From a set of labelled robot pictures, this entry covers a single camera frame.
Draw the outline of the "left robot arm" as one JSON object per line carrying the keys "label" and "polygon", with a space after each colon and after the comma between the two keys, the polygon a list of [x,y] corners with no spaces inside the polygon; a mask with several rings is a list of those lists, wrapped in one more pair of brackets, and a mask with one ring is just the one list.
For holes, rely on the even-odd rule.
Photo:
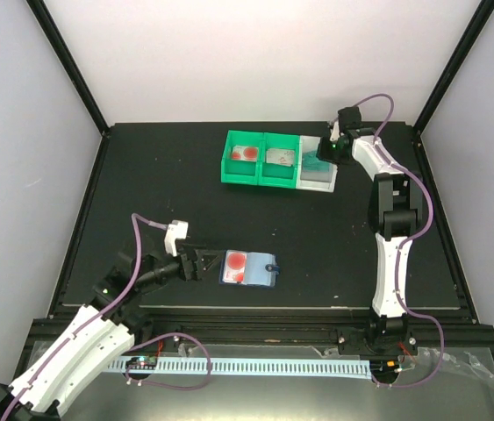
{"label": "left robot arm", "polygon": [[0,420],[59,420],[75,399],[131,349],[154,340],[142,297],[173,280],[197,282],[223,252],[182,246],[176,255],[155,251],[140,259],[121,252],[55,342],[11,384],[0,383]]}

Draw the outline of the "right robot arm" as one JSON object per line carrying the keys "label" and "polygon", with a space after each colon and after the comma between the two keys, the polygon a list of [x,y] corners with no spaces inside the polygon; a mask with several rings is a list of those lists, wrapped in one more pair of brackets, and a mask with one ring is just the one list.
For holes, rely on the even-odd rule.
{"label": "right robot arm", "polygon": [[387,353],[408,332],[406,272],[411,236],[422,225],[422,192],[376,132],[363,125],[357,106],[338,111],[330,134],[319,142],[317,158],[337,165],[355,161],[372,181],[368,220],[377,246],[376,291],[364,344],[372,353]]}

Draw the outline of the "blue leather card holder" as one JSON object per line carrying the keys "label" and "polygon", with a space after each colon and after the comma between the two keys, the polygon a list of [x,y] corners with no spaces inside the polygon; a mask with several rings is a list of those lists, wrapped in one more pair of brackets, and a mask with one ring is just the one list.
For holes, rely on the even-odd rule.
{"label": "blue leather card holder", "polygon": [[247,264],[246,264],[244,282],[242,284],[225,284],[221,282],[220,278],[222,273],[223,261],[226,255],[225,253],[223,261],[221,263],[219,283],[223,285],[274,288],[276,285],[276,279],[278,275],[281,273],[281,268],[277,263],[276,256],[271,253],[258,253],[258,252],[246,252],[246,253],[247,253]]}

